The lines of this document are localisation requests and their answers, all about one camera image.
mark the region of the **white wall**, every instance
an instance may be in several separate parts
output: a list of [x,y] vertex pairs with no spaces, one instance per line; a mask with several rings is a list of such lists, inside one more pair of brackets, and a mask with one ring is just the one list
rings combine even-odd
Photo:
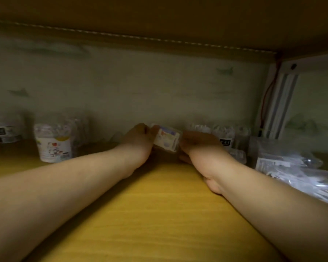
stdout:
[[85,109],[93,140],[139,122],[179,128],[201,120],[253,124],[267,69],[258,63],[0,38],[0,109],[14,106],[30,114]]
[[282,139],[328,153],[328,70],[300,75]]

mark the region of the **white metal frame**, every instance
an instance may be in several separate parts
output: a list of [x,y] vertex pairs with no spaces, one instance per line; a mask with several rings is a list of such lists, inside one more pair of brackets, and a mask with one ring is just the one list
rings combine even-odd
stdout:
[[[299,77],[302,73],[328,70],[328,54],[314,57],[285,61],[282,63],[278,79],[273,91],[266,99],[264,107],[264,128],[262,136],[269,139],[280,139],[285,123],[288,120],[288,110]],[[265,90],[270,85],[276,71],[275,64],[270,65]],[[256,120],[260,126],[260,111]]]

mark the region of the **stack of packages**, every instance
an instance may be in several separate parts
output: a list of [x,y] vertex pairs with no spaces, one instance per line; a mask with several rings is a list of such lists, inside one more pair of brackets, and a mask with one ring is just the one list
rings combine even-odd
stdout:
[[35,120],[34,137],[40,159],[57,163],[78,156],[78,148],[89,143],[89,123],[85,114],[48,114]]
[[214,124],[212,127],[203,124],[191,123],[186,126],[189,131],[211,133],[219,138],[222,145],[237,161],[247,163],[245,149],[250,137],[250,128],[245,126],[220,126]]
[[248,156],[255,170],[328,203],[328,171],[308,151],[299,151],[279,140],[252,136]]

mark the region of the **label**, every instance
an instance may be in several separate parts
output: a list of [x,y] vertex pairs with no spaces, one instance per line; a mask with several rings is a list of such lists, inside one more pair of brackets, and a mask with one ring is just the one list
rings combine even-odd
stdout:
[[176,152],[179,139],[180,133],[169,128],[161,127],[154,139],[154,144],[165,150]]
[[267,171],[267,167],[269,167],[269,166],[290,167],[290,162],[258,157],[257,162],[256,162],[255,170],[265,174],[266,171]]
[[36,138],[40,159],[47,163],[57,163],[72,158],[69,137]]
[[231,147],[233,144],[233,139],[234,138],[220,138],[220,142],[223,146]]
[[19,128],[15,126],[0,126],[0,142],[10,143],[22,139]]

